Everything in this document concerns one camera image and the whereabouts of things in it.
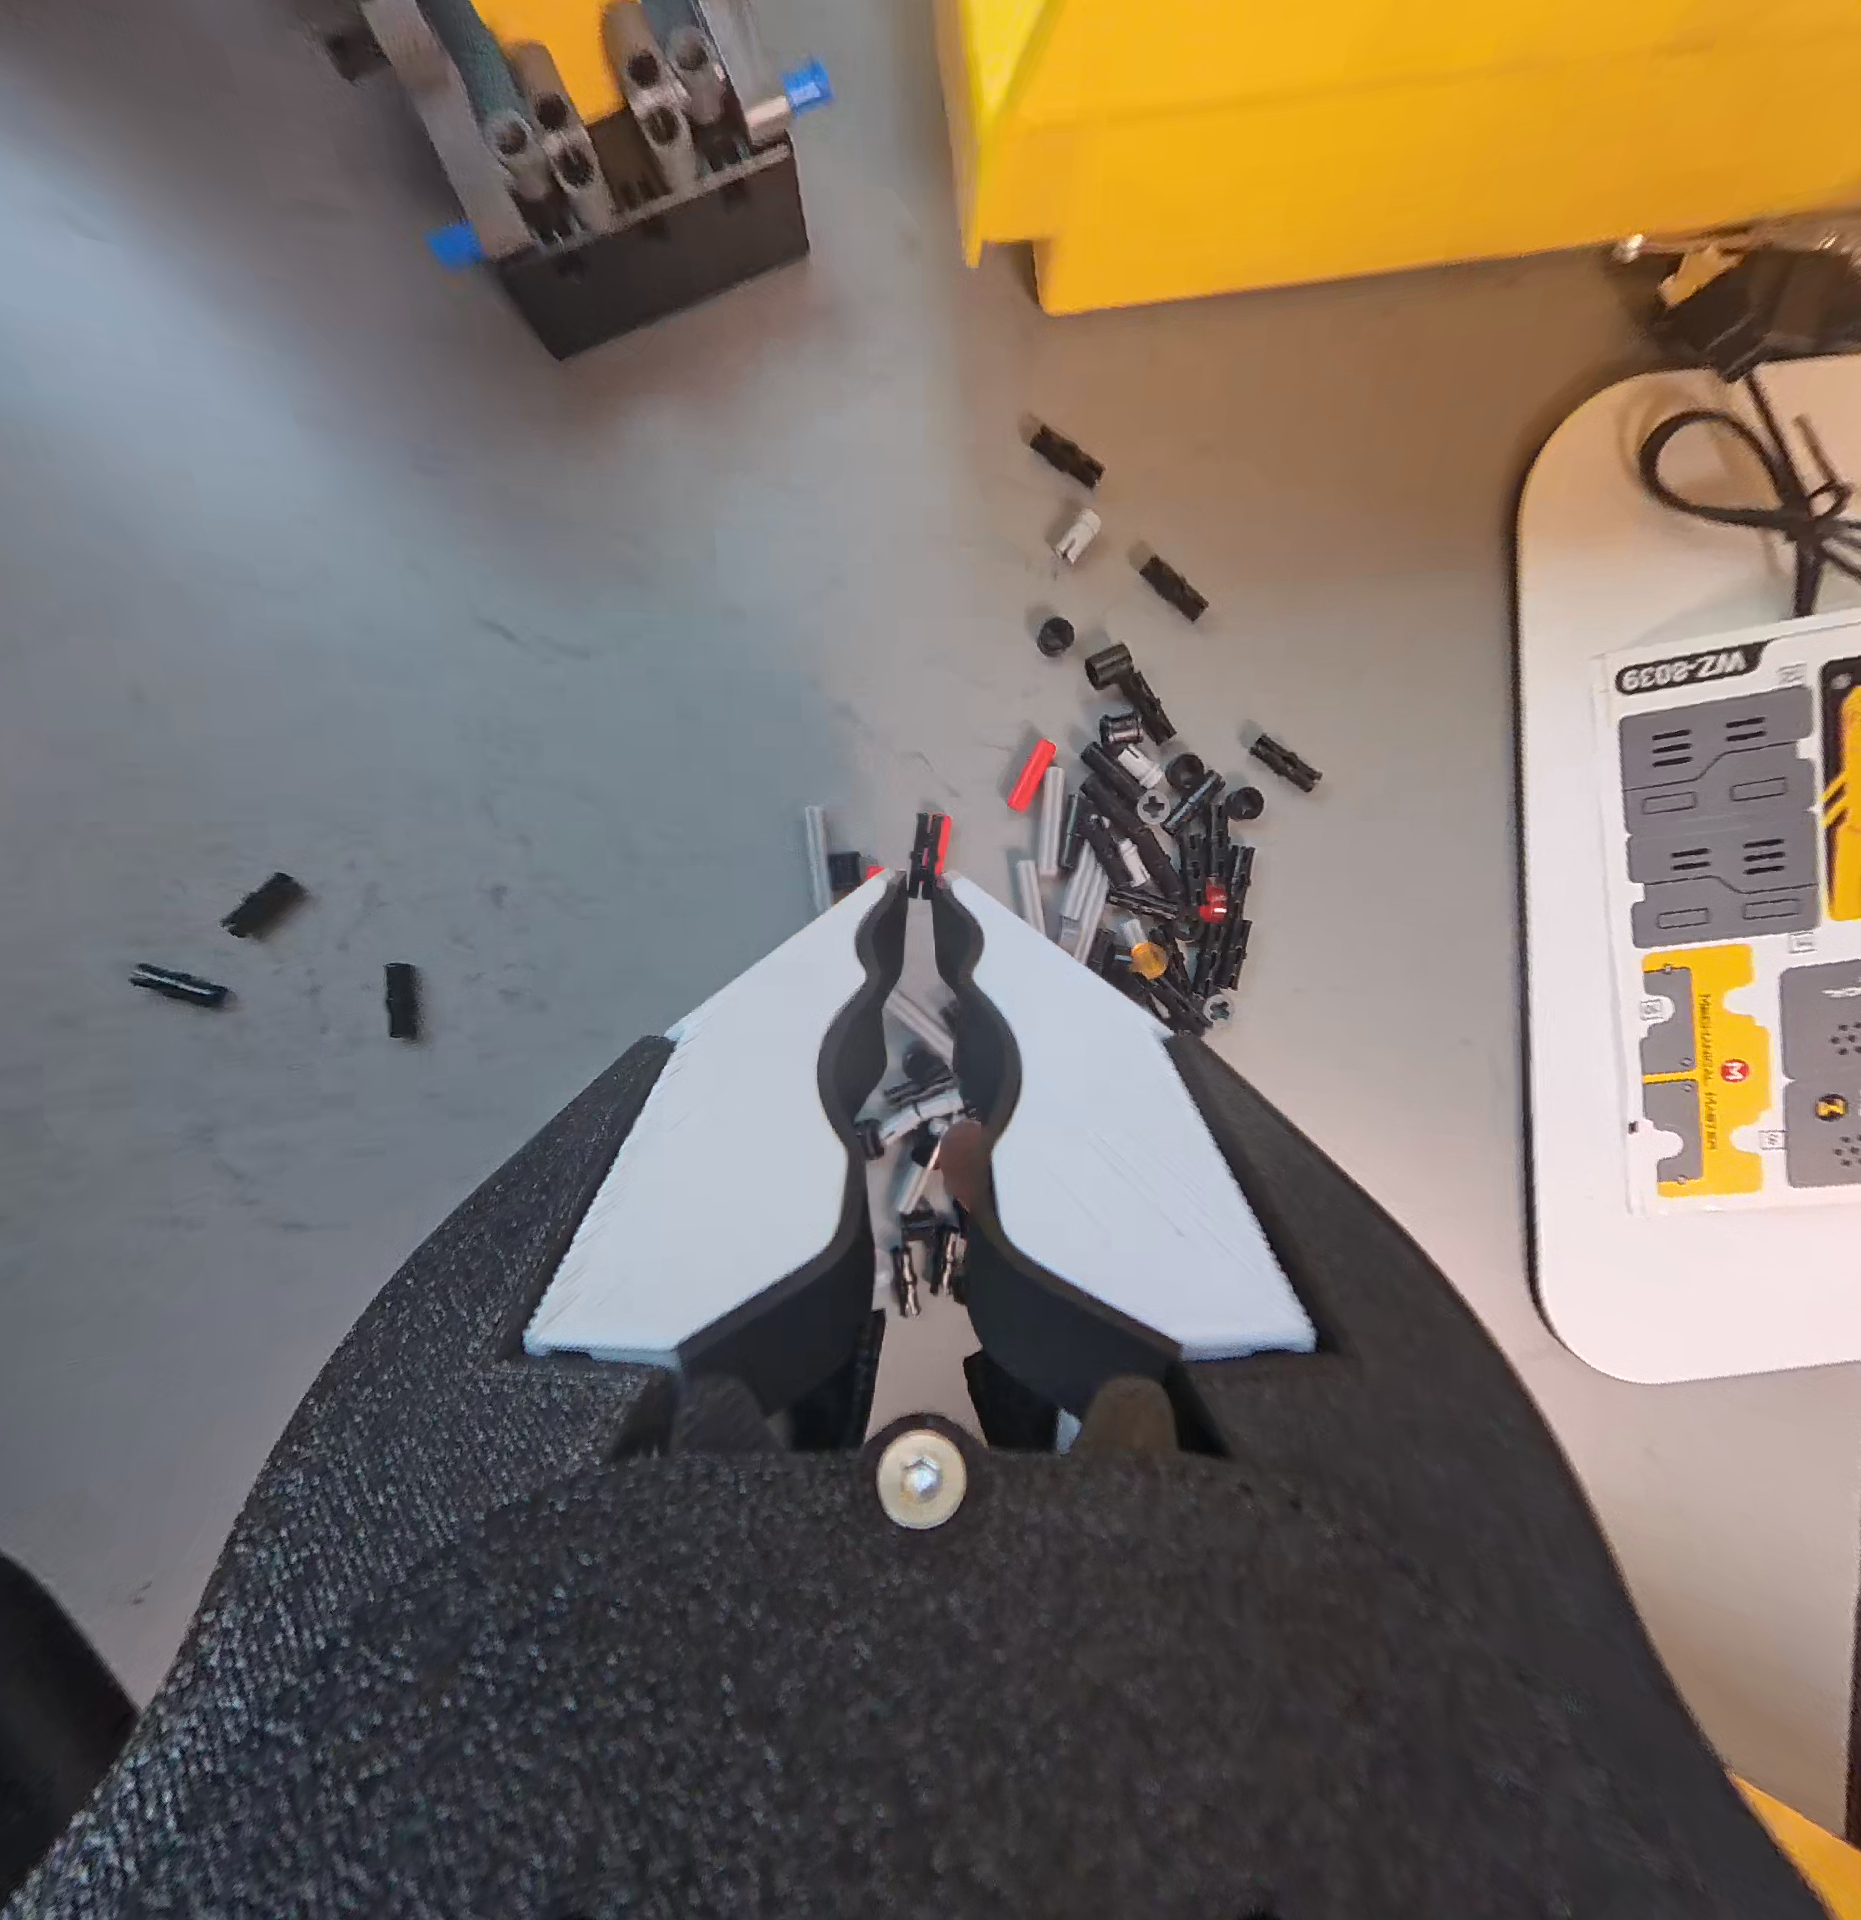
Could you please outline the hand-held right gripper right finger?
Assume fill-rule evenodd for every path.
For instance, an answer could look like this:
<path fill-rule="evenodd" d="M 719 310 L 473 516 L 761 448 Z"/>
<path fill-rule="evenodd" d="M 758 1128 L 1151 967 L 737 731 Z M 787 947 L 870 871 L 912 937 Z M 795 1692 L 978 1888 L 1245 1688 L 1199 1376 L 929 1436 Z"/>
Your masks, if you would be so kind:
<path fill-rule="evenodd" d="M 967 1214 L 967 1388 L 1002 1453 L 1065 1453 L 1146 1382 L 1182 1453 L 1242 1453 L 1211 1372 L 1318 1331 L 1164 1025 L 977 883 L 943 880 L 934 956 L 980 1128 Z"/>

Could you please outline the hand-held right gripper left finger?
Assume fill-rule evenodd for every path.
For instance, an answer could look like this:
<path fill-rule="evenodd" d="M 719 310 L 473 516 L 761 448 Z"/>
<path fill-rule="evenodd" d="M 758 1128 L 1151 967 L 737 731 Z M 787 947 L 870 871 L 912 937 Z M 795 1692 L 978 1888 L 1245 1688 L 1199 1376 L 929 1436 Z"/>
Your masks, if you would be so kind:
<path fill-rule="evenodd" d="M 527 1360 L 730 1379 L 797 1451 L 861 1446 L 884 1334 L 859 1117 L 910 904 L 903 877 L 870 877 L 663 1036 Z"/>

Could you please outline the pile of small lego pins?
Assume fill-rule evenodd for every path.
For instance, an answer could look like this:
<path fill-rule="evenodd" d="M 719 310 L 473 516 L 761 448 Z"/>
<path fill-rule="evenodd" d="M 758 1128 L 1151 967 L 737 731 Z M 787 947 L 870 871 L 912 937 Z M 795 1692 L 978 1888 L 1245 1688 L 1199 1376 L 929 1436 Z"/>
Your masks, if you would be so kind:
<path fill-rule="evenodd" d="M 1233 826 L 1260 819 L 1263 792 L 1166 755 L 1182 732 L 1129 645 L 1099 640 L 1083 667 L 1106 709 L 1079 775 L 1043 736 L 1014 781 L 1013 808 L 1040 805 L 1020 911 L 1168 1029 L 1194 1092 L 1185 1068 L 1211 1063 L 1203 1040 L 1231 1019 L 1251 931 L 1254 847 Z"/>

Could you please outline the black and yellow lego model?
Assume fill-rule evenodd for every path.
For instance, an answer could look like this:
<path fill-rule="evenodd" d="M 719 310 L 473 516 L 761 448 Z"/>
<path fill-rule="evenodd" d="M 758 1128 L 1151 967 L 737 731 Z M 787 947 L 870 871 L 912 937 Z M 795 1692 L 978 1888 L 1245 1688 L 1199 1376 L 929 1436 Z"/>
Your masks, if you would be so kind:
<path fill-rule="evenodd" d="M 799 263 L 795 121 L 752 1 L 300 5 L 348 82 L 391 77 L 460 216 L 436 261 L 489 278 L 558 360 Z"/>

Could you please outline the yellow plastic bin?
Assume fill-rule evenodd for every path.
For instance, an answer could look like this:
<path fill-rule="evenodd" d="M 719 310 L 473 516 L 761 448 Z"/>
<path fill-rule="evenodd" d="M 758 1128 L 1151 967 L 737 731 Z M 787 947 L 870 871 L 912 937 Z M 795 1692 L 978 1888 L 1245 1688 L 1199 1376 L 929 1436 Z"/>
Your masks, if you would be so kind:
<path fill-rule="evenodd" d="M 1861 1 L 934 5 L 1049 317 L 1861 207 Z"/>
<path fill-rule="evenodd" d="M 1749 1781 L 1731 1781 L 1830 1915 L 1861 1918 L 1861 1851 Z"/>

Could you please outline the wooden book stand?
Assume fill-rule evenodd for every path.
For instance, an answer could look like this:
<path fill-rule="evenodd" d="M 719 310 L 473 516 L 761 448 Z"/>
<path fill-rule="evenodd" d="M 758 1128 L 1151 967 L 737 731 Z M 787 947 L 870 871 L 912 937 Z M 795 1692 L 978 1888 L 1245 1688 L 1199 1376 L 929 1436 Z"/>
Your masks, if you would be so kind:
<path fill-rule="evenodd" d="M 1550 1329 L 1639 1383 L 1861 1360 L 1861 1204 L 1636 1213 L 1615 1032 L 1600 664 L 1642 647 L 1861 609 L 1830 566 L 1795 616 L 1797 548 L 1759 454 L 1762 416 L 1707 372 L 1595 396 L 1518 499 L 1516 688 L 1529 1263 Z"/>

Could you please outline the sticker sheet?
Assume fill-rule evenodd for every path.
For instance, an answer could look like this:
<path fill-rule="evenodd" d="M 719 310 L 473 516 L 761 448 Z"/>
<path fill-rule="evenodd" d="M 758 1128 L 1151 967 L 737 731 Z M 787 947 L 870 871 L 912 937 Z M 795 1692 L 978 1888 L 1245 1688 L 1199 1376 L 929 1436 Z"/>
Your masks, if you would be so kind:
<path fill-rule="evenodd" d="M 1598 695 L 1632 1209 L 1861 1204 L 1861 609 Z"/>

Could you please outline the black mesh pad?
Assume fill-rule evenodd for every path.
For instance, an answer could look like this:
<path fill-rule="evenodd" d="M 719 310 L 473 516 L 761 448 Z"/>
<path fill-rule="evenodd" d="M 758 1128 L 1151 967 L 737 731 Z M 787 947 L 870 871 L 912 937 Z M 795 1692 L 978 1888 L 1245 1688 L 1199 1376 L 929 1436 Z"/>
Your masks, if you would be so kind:
<path fill-rule="evenodd" d="M 0 1912 L 88 1804 L 136 1720 L 90 1638 L 0 1551 Z"/>

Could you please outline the black power adapter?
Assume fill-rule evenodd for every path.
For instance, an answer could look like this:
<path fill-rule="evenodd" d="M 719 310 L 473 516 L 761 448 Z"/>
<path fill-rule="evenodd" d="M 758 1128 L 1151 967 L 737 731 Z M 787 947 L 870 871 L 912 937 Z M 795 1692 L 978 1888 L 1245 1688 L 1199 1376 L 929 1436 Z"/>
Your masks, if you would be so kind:
<path fill-rule="evenodd" d="M 1632 234 L 1608 250 L 1642 335 L 1733 381 L 1770 363 L 1861 352 L 1861 208 Z"/>

